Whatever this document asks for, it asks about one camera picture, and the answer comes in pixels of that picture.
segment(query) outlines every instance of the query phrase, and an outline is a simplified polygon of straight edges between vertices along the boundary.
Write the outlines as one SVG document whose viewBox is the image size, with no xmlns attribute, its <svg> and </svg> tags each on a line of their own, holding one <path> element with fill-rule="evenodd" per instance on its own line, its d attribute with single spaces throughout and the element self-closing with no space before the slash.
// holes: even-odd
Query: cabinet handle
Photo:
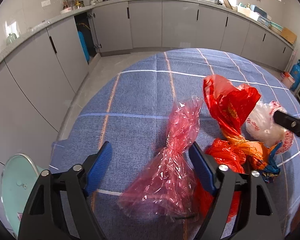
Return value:
<svg viewBox="0 0 300 240">
<path fill-rule="evenodd" d="M 55 54 L 57 54 L 57 50 L 56 50 L 56 47 L 54 46 L 54 43 L 53 43 L 52 37 L 51 37 L 51 36 L 49 36 L 49 39 L 50 39 L 51 45 L 52 45 L 52 47 L 53 47 L 54 53 L 55 53 Z"/>
</svg>

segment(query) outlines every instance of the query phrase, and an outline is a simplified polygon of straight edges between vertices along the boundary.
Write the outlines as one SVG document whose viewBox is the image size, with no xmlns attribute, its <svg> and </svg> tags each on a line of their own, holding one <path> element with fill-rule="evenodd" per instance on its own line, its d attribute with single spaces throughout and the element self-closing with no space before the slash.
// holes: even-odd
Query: blue gas cylinder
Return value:
<svg viewBox="0 0 300 240">
<path fill-rule="evenodd" d="M 300 83 L 300 60 L 298 60 L 298 63 L 293 65 L 290 75 L 293 76 L 295 83 L 292 85 L 290 90 L 294 91 L 298 87 Z"/>
</svg>

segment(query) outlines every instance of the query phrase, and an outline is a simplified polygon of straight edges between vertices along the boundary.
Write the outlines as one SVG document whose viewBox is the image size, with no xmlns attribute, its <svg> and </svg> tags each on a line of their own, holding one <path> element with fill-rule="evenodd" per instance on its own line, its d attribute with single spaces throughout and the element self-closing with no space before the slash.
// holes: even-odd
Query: red plastic bag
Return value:
<svg viewBox="0 0 300 240">
<path fill-rule="evenodd" d="M 275 146 L 267 148 L 261 142 L 248 141 L 240 131 L 241 125 L 261 97 L 258 90 L 246 84 L 236 88 L 225 77 L 211 75 L 203 80 L 203 94 L 211 116 L 218 121 L 229 143 L 250 156 L 253 169 L 264 170 Z"/>
<path fill-rule="evenodd" d="M 175 103 L 167 125 L 167 146 L 150 161 L 125 192 L 118 205 L 127 216 L 188 217 L 193 214 L 194 173 L 182 154 L 199 132 L 203 98 Z"/>
<path fill-rule="evenodd" d="M 205 153 L 212 155 L 219 165 L 225 164 L 234 172 L 244 173 L 244 169 L 241 164 L 245 163 L 246 157 L 241 149 L 229 144 L 229 142 L 217 138 L 213 141 L 211 147 L 208 148 Z M 197 187 L 194 191 L 194 198 L 196 203 L 199 205 L 199 212 L 205 217 L 210 209 L 214 197 L 208 191 L 203 189 L 199 179 L 196 180 Z M 240 195 L 239 191 L 234 192 L 227 223 L 230 222 L 231 218 L 238 213 Z"/>
</svg>

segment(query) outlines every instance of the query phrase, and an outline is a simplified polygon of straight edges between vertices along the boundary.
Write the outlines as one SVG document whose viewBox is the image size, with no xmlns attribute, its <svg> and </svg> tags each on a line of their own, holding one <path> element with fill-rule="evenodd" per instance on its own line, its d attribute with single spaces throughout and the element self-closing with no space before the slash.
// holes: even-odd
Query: gray cabinet door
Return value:
<svg viewBox="0 0 300 240">
<path fill-rule="evenodd" d="M 198 9 L 197 3 L 162 0 L 162 47 L 195 47 Z"/>
<path fill-rule="evenodd" d="M 220 50 L 241 55 L 249 25 L 250 21 L 228 13 L 228 20 L 226 21 L 226 29 Z"/>
<path fill-rule="evenodd" d="M 250 23 L 248 35 L 243 46 L 241 57 L 257 60 L 266 30 L 254 23 Z"/>
<path fill-rule="evenodd" d="M 51 144 L 57 135 L 23 94 L 3 61 L 0 64 L 0 162 L 6 163 L 14 154 L 24 153 L 36 165 L 48 168 Z"/>
<path fill-rule="evenodd" d="M 162 1 L 129 1 L 132 46 L 161 47 Z"/>
<path fill-rule="evenodd" d="M 276 36 L 267 32 L 261 45 L 257 61 L 278 68 L 279 57 L 282 56 L 284 50 L 282 43 L 283 42 Z"/>
<path fill-rule="evenodd" d="M 228 13 L 199 5 L 196 47 L 220 50 Z"/>
<path fill-rule="evenodd" d="M 47 27 L 56 48 L 56 55 L 72 89 L 77 92 L 88 73 L 74 17 L 68 17 Z"/>
<path fill-rule="evenodd" d="M 285 44 L 283 41 L 281 41 L 282 46 L 282 54 L 278 58 L 278 65 L 276 66 L 277 69 L 284 71 L 286 69 L 286 66 L 289 62 L 289 59 L 291 57 L 291 54 L 293 52 L 293 49 L 291 49 L 287 44 Z"/>
<path fill-rule="evenodd" d="M 29 101 L 59 131 L 74 92 L 54 53 L 47 30 L 18 46 L 5 61 Z"/>
<path fill-rule="evenodd" d="M 100 52 L 132 49 L 128 2 L 94 8 L 92 13 Z"/>
</svg>

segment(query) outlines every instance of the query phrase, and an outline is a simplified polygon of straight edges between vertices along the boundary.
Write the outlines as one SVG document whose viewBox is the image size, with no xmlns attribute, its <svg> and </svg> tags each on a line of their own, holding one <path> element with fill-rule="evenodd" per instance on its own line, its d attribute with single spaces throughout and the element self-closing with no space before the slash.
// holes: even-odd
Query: table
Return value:
<svg viewBox="0 0 300 240">
<path fill-rule="evenodd" d="M 209 49 L 172 50 L 122 71 L 83 108 L 69 138 L 55 142 L 50 163 L 59 169 L 50 167 L 52 172 L 66 171 L 96 153 L 105 140 L 112 143 L 113 158 L 91 202 L 108 239 L 193 239 L 199 223 L 173 223 L 164 217 L 131 219 L 120 211 L 116 201 L 142 167 L 165 146 L 173 99 L 201 96 L 202 78 L 212 73 L 225 76 L 235 86 L 242 83 L 254 86 L 265 103 L 278 101 L 290 115 L 300 117 L 300 105 L 281 82 L 260 66 L 231 53 Z M 222 134 L 205 104 L 200 121 L 196 141 L 205 149 Z M 242 134 L 252 140 L 244 125 Z M 185 158 L 191 164 L 187 152 Z M 282 230 L 287 234 L 300 202 L 300 138 L 294 139 L 288 152 L 275 158 L 281 173 L 268 188 Z M 73 231 L 73 222 L 69 223 Z M 229 234 L 230 227 L 231 224 L 227 225 L 224 234 Z"/>
</svg>

